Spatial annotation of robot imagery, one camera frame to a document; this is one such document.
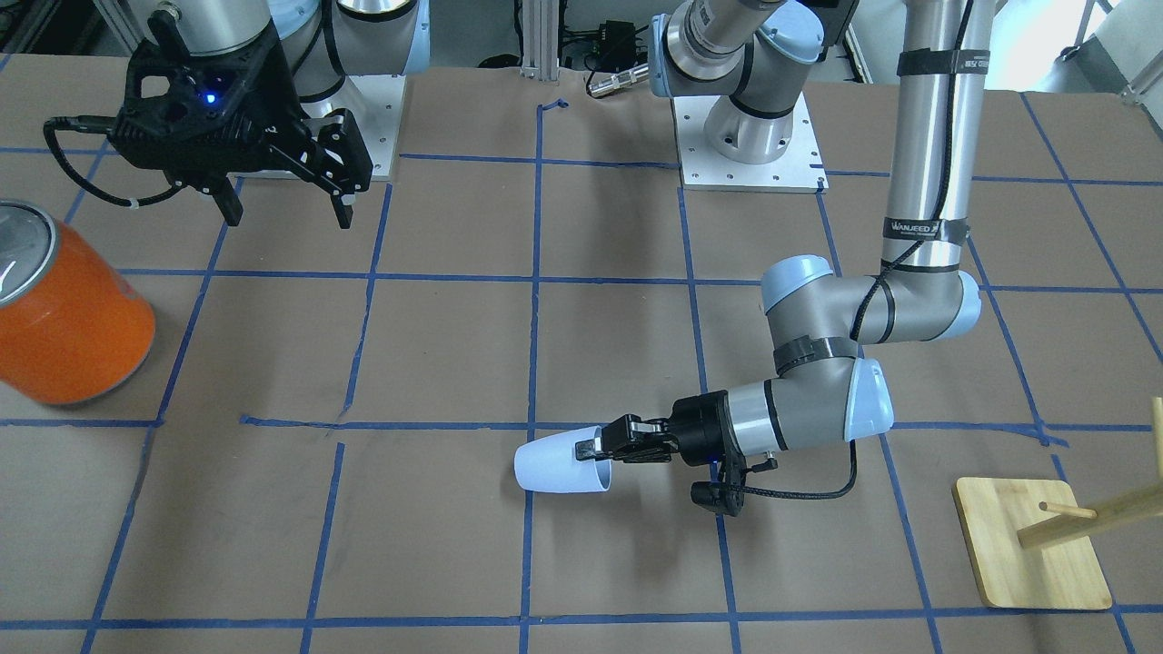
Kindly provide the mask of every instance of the wooden peg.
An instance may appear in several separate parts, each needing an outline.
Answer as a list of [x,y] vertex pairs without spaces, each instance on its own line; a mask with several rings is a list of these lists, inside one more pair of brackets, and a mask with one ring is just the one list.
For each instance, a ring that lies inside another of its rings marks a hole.
[[1163,481],[1163,398],[1151,398],[1151,424],[1155,432],[1155,461]]
[[1098,518],[1087,520],[1073,516],[1055,516],[1036,525],[1018,529],[1018,541],[1026,549],[1050,547],[1136,523],[1163,512],[1163,482],[1125,492],[1094,505]]
[[1098,518],[1098,511],[1094,511],[1093,509],[1083,509],[1082,506],[1069,506],[1065,504],[1055,504],[1053,502],[1039,502],[1037,507],[1050,513],[1058,513],[1059,516],[1073,516],[1075,518],[1086,518],[1087,520]]

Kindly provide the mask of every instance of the white cup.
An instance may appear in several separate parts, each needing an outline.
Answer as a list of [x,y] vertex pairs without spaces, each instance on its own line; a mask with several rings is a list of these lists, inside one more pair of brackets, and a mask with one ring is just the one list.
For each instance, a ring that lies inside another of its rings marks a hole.
[[604,492],[609,490],[613,462],[578,461],[573,446],[591,441],[600,427],[562,432],[527,442],[513,455],[516,483],[535,492]]

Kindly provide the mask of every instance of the orange can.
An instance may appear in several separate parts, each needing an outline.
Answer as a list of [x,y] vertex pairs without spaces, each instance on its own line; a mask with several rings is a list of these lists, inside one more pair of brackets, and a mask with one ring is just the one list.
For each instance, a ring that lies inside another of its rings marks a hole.
[[145,361],[154,311],[79,234],[0,200],[0,381],[44,404],[113,390]]

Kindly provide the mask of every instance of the cable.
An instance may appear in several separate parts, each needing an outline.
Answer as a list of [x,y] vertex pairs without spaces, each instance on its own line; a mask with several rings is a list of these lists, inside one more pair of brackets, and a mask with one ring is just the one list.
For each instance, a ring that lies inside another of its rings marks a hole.
[[291,77],[294,77],[302,67],[302,63],[307,61],[307,56],[311,55],[312,50],[315,49],[315,44],[319,43],[319,36],[323,34],[323,17],[320,16],[319,23],[315,26],[315,33],[311,35],[311,42],[307,43],[307,49],[299,55],[299,58],[294,61],[291,65]]
[[[954,42],[954,50],[961,50],[962,44],[965,42],[965,31],[969,29],[969,15],[973,10],[973,0],[966,0],[965,9],[961,14],[961,24],[957,28],[957,38]],[[957,99],[957,73],[949,74],[949,88],[946,93],[946,130],[944,130],[944,154],[941,161],[941,182],[937,187],[937,200],[933,207],[933,214],[929,216],[930,221],[941,220],[941,213],[944,212],[946,200],[949,197],[949,178],[952,177],[952,120],[954,120],[954,102]],[[880,273],[872,279],[872,286],[869,289],[864,299],[861,300],[859,308],[856,310],[856,318],[852,320],[852,330],[849,333],[848,337],[851,340],[857,340],[861,333],[861,327],[864,325],[864,314],[868,312],[869,305],[872,303],[872,298],[876,297],[876,292],[880,290],[884,285],[885,278],[890,272],[897,270],[901,263],[908,257],[913,256],[916,250],[921,249],[925,241],[916,241],[908,247],[899,257],[894,258],[887,265],[880,268]]]
[[513,30],[516,31],[518,55],[525,57],[525,31],[521,29],[521,0],[513,0]]
[[69,159],[65,158],[65,152],[60,149],[60,142],[57,140],[58,130],[79,131],[81,134],[105,134],[108,136],[112,129],[113,119],[109,118],[58,116],[49,119],[44,123],[44,142],[48,143],[49,152],[52,154],[52,158],[57,159],[57,164],[60,165],[60,170],[65,171],[69,179],[72,179],[78,186],[87,191],[91,196],[105,200],[110,205],[117,205],[119,207],[147,207],[149,205],[156,205],[160,201],[169,200],[181,191],[181,186],[170,186],[167,190],[156,196],[142,198],[141,200],[119,198],[110,193],[106,193],[77,172],[77,169],[74,169],[72,164],[69,163]]
[[749,495],[757,495],[761,497],[770,497],[775,499],[836,499],[848,495],[848,491],[852,490],[856,485],[856,441],[848,441],[848,483],[842,488],[834,491],[827,492],[801,492],[801,491],[778,491],[768,489],[757,489],[747,484],[747,471],[743,472],[743,484],[720,484],[727,486],[735,492],[745,492]]

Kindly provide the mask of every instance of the metal mounting plate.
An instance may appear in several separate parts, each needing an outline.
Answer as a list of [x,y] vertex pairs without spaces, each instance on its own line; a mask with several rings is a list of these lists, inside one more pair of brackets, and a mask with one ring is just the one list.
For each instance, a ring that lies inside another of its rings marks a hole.
[[[359,126],[359,133],[363,134],[364,143],[368,145],[368,154],[371,155],[372,180],[390,182],[399,143],[400,122],[404,118],[404,92],[407,78],[395,74],[369,74],[352,76],[349,79],[359,91],[361,98],[357,101],[343,102],[333,97],[333,99],[322,102],[305,105],[304,109],[313,118],[322,116],[335,107],[350,109],[356,116],[356,125]],[[266,179],[294,178],[294,175],[281,170],[247,172],[240,176]]]
[[718,95],[675,98],[675,131],[685,187],[773,193],[815,193],[828,189],[820,145],[802,94],[793,109],[795,128],[787,150],[769,164],[739,163],[711,147],[702,123],[718,99]]

